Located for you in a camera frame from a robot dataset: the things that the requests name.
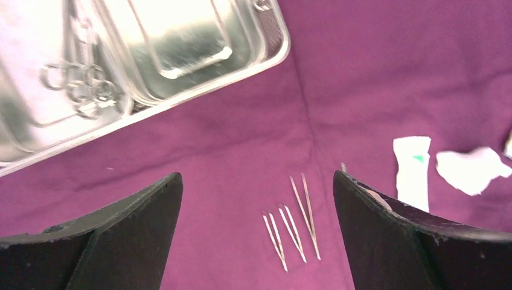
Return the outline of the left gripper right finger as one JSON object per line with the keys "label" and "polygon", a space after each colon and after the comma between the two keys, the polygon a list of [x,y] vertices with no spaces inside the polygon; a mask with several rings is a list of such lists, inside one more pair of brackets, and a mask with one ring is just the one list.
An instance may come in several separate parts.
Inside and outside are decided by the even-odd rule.
{"label": "left gripper right finger", "polygon": [[341,171],[333,196],[356,289],[510,289],[511,234],[426,213]]}

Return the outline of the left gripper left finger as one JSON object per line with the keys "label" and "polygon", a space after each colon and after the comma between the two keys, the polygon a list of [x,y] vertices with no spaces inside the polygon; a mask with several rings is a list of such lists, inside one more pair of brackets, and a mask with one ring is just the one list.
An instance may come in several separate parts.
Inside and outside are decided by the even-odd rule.
{"label": "left gripper left finger", "polygon": [[39,234],[1,238],[2,289],[159,289],[183,195],[179,173]]}

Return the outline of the white gauze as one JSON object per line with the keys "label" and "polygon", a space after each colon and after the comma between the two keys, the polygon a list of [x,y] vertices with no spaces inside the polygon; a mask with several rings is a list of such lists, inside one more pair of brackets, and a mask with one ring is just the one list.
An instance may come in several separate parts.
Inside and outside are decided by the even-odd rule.
{"label": "white gauze", "polygon": [[492,180],[511,176],[511,167],[489,147],[479,147],[469,153],[442,151],[436,154],[436,170],[452,187],[469,196],[476,196]]}

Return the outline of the purple cloth wrap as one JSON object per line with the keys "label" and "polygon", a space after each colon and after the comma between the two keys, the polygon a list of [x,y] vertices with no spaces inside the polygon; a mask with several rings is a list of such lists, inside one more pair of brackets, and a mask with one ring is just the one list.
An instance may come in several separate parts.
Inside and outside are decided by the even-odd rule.
{"label": "purple cloth wrap", "polygon": [[[1,234],[39,233],[180,172],[184,195],[162,289],[353,289],[334,172],[343,162],[396,197],[395,138],[428,136],[431,155],[500,152],[511,127],[511,2],[280,7],[292,43],[283,63],[2,177]],[[322,260],[289,179],[306,204],[301,172]]]}

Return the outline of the metal instrument tray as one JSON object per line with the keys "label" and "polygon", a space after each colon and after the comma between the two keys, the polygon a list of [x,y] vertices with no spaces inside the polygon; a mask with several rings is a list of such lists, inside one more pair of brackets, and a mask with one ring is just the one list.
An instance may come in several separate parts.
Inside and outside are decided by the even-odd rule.
{"label": "metal instrument tray", "polygon": [[[66,15],[91,20],[99,61],[124,92],[96,119],[39,81],[62,60]],[[289,50],[277,1],[2,1],[1,175],[258,74]]]}

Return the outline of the white sterile packet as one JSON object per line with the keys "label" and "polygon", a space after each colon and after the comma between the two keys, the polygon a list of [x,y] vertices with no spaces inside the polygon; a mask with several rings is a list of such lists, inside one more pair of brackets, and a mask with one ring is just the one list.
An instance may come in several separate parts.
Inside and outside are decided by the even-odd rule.
{"label": "white sterile packet", "polygon": [[393,140],[397,160],[397,199],[429,212],[428,169],[431,139],[425,136],[401,137]]}

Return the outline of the beige gauze roll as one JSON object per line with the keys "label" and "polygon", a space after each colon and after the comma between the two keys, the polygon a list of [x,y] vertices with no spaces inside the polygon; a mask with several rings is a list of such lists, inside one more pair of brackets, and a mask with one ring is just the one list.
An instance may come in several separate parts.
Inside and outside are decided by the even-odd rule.
{"label": "beige gauze roll", "polygon": [[505,141],[503,153],[507,158],[512,160],[512,132],[509,133]]}

